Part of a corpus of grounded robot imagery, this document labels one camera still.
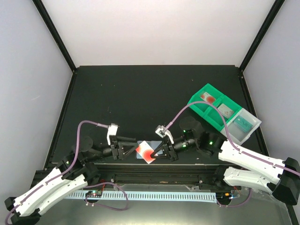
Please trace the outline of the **red dotted card from holder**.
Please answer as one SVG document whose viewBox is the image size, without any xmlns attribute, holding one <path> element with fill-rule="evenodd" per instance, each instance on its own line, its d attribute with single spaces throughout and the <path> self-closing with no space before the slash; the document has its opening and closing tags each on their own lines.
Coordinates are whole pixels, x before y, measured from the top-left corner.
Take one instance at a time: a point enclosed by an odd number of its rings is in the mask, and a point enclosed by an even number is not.
<svg viewBox="0 0 300 225">
<path fill-rule="evenodd" d="M 151 164 L 154 161 L 151 158 L 151 154 L 154 150 L 146 141 L 142 141 L 138 144 L 135 151 L 147 164 Z"/>
</svg>

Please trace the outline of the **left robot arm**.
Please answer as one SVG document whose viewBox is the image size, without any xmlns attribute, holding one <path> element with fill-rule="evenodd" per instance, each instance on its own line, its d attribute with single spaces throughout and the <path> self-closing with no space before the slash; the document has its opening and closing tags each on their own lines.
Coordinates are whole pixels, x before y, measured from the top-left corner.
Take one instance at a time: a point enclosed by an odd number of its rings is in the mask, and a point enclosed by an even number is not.
<svg viewBox="0 0 300 225">
<path fill-rule="evenodd" d="M 109 143 L 95 146 L 86 136 L 76 144 L 74 152 L 65 156 L 39 183 L 19 197 L 9 197 L 5 224 L 35 225 L 52 206 L 69 194 L 84 188 L 107 185 L 94 164 L 104 158 L 123 160 L 135 151 L 135 139 L 111 136 Z"/>
</svg>

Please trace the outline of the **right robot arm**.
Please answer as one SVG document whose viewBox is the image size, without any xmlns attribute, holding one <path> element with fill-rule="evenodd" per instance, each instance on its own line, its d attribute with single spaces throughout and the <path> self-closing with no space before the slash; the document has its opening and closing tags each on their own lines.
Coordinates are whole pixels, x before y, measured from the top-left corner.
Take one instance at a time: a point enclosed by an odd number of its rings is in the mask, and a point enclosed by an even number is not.
<svg viewBox="0 0 300 225">
<path fill-rule="evenodd" d="M 240 166 L 221 166 L 209 179 L 212 184 L 223 189 L 226 186 L 244 186 L 269 193 L 275 199 L 289 205 L 297 205 L 300 196 L 300 165 L 297 160 L 269 157 L 230 143 L 204 130 L 201 123 L 193 117 L 180 121 L 182 136 L 173 139 L 171 132 L 164 126 L 158 126 L 156 133 L 163 141 L 151 153 L 151 158 L 178 160 L 178 153 L 194 149 L 209 157 L 217 156 Z"/>
</svg>

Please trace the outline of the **black leather card holder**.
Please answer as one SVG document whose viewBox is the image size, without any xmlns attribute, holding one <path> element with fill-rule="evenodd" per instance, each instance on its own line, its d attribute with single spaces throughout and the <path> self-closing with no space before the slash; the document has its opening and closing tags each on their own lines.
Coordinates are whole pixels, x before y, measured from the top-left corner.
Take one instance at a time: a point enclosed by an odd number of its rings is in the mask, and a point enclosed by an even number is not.
<svg viewBox="0 0 300 225">
<path fill-rule="evenodd" d="M 138 141 L 138 148 L 135 150 L 135 158 L 144 160 L 147 164 L 155 159 L 150 155 L 160 145 L 161 141 Z"/>
</svg>

